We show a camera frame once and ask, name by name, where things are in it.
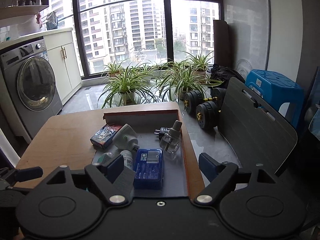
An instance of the potted plant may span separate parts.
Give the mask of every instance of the potted plant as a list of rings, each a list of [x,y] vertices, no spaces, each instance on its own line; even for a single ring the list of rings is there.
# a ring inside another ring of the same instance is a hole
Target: potted plant
[[[121,64],[124,61],[125,60],[121,61],[120,63],[116,63],[116,61],[114,61],[113,63],[110,62],[107,65],[104,65],[106,67],[104,68],[102,75],[108,73],[109,77],[115,77],[123,69]]]
[[[189,56],[187,57],[187,61],[190,62],[190,65],[193,67],[193,74],[194,75],[201,75],[203,78],[206,78],[205,76],[205,71],[207,70],[208,67],[208,62],[210,61],[210,59],[212,59],[213,57],[209,57],[209,55],[212,52],[210,52],[208,55],[199,55],[196,54],[195,56],[193,56],[192,54],[185,52],[187,54],[189,54]]]
[[[155,102],[156,97],[154,96],[147,79],[150,75],[150,69],[143,70],[139,67],[128,66],[116,76],[110,77],[110,82],[105,85],[103,92],[99,97],[100,99],[103,95],[108,93],[102,108],[104,108],[106,104],[109,104],[109,107],[111,107],[112,100],[117,95],[120,96],[119,105],[121,102],[123,102],[124,105],[127,105],[128,103],[136,104],[136,95],[141,97],[142,102]]]
[[[199,90],[205,93],[206,85],[208,86],[217,86],[222,82],[217,80],[207,80],[203,79],[202,75],[194,74],[193,66],[183,62],[173,62],[172,67],[169,67],[166,72],[161,76],[157,81],[156,86],[159,89],[159,94],[162,96],[162,100],[167,92],[169,92],[169,99],[172,99],[171,90],[174,89],[174,95],[178,96],[179,99],[183,99],[184,94],[191,90]]]

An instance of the blue box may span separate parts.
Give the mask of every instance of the blue box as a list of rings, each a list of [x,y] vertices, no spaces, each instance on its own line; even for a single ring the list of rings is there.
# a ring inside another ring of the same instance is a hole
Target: blue box
[[[134,188],[162,189],[163,167],[161,149],[139,149],[134,162]]]

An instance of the white bottle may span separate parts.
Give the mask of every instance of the white bottle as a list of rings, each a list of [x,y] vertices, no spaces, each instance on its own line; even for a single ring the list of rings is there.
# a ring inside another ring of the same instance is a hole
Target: white bottle
[[[124,166],[126,166],[130,170],[133,170],[132,153],[130,151],[124,150],[124,151],[120,152],[120,154],[123,156]]]

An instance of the black dumbbell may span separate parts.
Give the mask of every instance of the black dumbbell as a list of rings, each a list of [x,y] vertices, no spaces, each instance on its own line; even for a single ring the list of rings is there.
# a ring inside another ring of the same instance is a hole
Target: black dumbbell
[[[215,95],[218,100],[214,102],[205,102],[196,107],[198,125],[204,130],[213,129],[218,125],[226,89],[215,88],[213,89],[212,96],[213,95]]]
[[[184,95],[184,109],[188,114],[194,115],[196,113],[196,107],[199,104],[208,101],[216,101],[217,99],[218,98],[203,98],[203,95],[199,90],[193,90]]]

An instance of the countertop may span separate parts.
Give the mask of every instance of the countertop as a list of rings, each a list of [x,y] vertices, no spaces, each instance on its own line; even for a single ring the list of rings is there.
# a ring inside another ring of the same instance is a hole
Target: countertop
[[[56,29],[56,30],[28,34],[28,35],[21,36],[20,38],[17,38],[14,40],[4,41],[4,42],[0,43],[0,50],[6,48],[8,46],[17,44],[19,42],[22,42],[22,41],[27,41],[27,40],[30,40],[33,38],[37,38],[37,37],[41,37],[41,36],[45,36],[45,35],[50,35],[50,34],[55,34],[55,33],[69,32],[72,30],[73,30],[73,28],[61,28],[61,29]]]

